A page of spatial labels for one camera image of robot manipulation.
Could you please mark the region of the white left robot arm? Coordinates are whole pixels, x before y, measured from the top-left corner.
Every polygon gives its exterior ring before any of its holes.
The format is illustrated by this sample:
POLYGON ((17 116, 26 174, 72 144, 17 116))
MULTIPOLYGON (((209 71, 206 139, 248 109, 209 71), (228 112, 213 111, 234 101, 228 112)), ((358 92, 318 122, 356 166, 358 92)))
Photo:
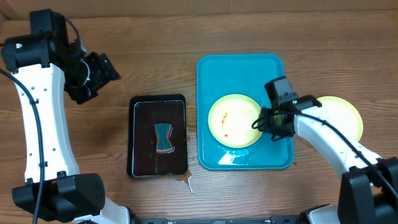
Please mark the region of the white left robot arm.
POLYGON ((105 54, 70 52, 51 32, 4 42, 4 75, 16 85, 27 144, 25 184, 12 199, 35 220, 62 223, 131 223, 130 209, 107 198, 101 177, 82 174, 68 135, 64 96, 78 104, 119 79, 105 54))

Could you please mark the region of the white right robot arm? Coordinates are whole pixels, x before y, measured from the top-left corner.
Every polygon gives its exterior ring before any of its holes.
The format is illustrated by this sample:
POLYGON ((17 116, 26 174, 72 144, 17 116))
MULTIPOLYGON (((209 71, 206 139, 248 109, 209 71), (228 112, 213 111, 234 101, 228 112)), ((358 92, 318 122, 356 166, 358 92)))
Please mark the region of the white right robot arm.
POLYGON ((273 141, 297 135, 310 143, 341 180, 336 206, 308 209, 299 223, 397 223, 397 158, 383 159, 345 136, 312 95, 288 94, 262 108, 252 128, 273 141))

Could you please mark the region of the yellow plate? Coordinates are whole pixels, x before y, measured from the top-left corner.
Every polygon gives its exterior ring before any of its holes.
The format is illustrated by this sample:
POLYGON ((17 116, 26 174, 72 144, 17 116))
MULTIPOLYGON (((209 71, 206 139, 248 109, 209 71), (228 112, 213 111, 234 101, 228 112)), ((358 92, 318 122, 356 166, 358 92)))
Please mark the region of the yellow plate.
POLYGON ((358 110, 348 101, 336 96, 317 99, 347 136, 359 141, 363 135, 363 120, 358 110))
POLYGON ((244 148, 254 144, 262 132, 252 128, 261 107, 252 98, 231 94, 218 99, 208 114, 208 126, 213 137, 225 146, 244 148))

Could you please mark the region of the green orange sponge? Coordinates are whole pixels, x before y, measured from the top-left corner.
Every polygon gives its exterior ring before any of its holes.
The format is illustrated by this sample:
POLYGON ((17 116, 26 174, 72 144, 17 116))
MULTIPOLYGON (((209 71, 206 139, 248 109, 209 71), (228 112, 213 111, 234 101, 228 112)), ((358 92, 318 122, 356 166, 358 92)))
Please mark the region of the green orange sponge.
POLYGON ((156 153, 168 154, 174 151, 174 146, 170 142, 172 125, 168 123, 157 123, 154 125, 157 138, 156 153))

